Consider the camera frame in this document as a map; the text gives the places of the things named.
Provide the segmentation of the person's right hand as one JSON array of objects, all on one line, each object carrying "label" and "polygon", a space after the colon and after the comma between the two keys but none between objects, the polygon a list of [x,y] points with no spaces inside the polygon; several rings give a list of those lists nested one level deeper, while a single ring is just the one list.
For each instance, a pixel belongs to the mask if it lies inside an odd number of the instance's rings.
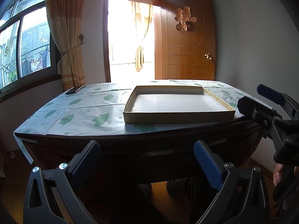
[{"label": "person's right hand", "polygon": [[284,170],[284,165],[283,164],[276,164],[275,171],[273,173],[273,184],[274,186],[277,186],[277,184],[280,183],[283,177],[283,170]]}]

